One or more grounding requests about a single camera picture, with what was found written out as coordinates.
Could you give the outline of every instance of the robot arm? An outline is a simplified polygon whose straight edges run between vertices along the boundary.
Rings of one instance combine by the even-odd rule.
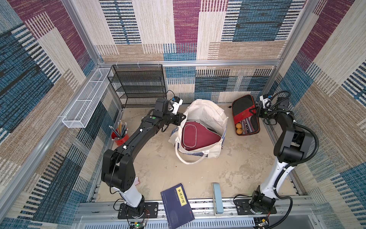
[[[172,102],[158,99],[155,109],[150,110],[142,119],[139,128],[132,136],[122,146],[115,150],[108,149],[103,155],[101,180],[121,194],[129,210],[136,216],[142,214],[144,199],[133,184],[136,176],[133,161],[142,147],[160,129],[164,132],[169,124],[179,126],[186,118],[185,115],[177,112],[182,102],[176,96],[173,97]]]
[[[286,176],[296,165],[287,166],[291,163],[304,160],[313,140],[312,134],[305,132],[299,125],[296,125],[293,112],[287,110],[289,96],[279,97],[277,99],[279,102],[269,108],[272,101],[268,99],[273,97],[274,96],[264,95],[264,97],[261,98],[261,101],[265,102],[267,105],[258,106],[256,115],[267,120],[275,120],[280,124],[282,134],[274,146],[273,153],[276,156],[276,159],[271,173],[253,192],[250,207],[254,214],[270,212],[278,197],[276,195],[276,190],[281,187]]]

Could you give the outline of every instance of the blue book cover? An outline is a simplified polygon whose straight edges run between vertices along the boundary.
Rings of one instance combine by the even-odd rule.
[[[194,220],[194,215],[182,184],[164,190],[160,194],[163,199],[169,229],[176,229]]]

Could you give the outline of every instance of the concrete floor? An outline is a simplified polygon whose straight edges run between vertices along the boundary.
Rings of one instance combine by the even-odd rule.
[[[251,195],[269,175],[275,161],[273,144],[261,121],[261,131],[250,136],[235,133],[231,104],[219,104],[229,117],[223,149],[218,158],[205,158],[194,165],[183,164],[175,155],[174,147],[168,142],[173,125],[152,137],[141,149],[134,161],[136,176],[140,179],[138,191],[145,200],[161,200],[160,192],[182,183],[189,199],[212,198],[212,182],[220,183],[222,197],[236,194]],[[182,105],[184,112],[188,105]],[[127,108],[123,119],[131,135],[140,125],[150,108]],[[197,160],[197,156],[181,154],[185,160]],[[296,190],[287,178],[279,191],[280,195],[295,195]],[[111,195],[109,187],[102,182],[98,202],[115,201],[117,193]]]

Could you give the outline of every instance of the red bag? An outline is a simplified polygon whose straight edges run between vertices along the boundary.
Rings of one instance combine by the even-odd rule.
[[[232,102],[232,116],[234,118],[235,131],[238,129],[236,124],[241,124],[242,134],[239,136],[259,133],[259,118],[255,115],[256,105],[251,95],[245,95]]]
[[[195,121],[188,121],[182,130],[182,147],[187,151],[212,145],[221,140],[221,136]]]

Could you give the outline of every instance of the white tote bag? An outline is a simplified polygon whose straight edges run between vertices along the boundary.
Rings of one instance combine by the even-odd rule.
[[[187,118],[181,122],[180,126],[177,126],[172,131],[168,140],[168,142],[174,145],[175,154],[180,159],[180,161],[187,165],[191,165],[200,162],[205,157],[217,158],[221,152],[221,147],[225,139],[227,127],[228,117],[224,113],[224,110],[210,100],[197,99],[193,101],[189,107],[187,107],[183,114],[186,115]],[[215,130],[217,134],[221,136],[220,141],[192,151],[187,151],[183,147],[179,147],[181,146],[180,141],[182,139],[182,130],[187,121],[196,121],[207,128]],[[178,150],[184,154],[201,156],[201,158],[194,162],[187,162],[180,157]]]

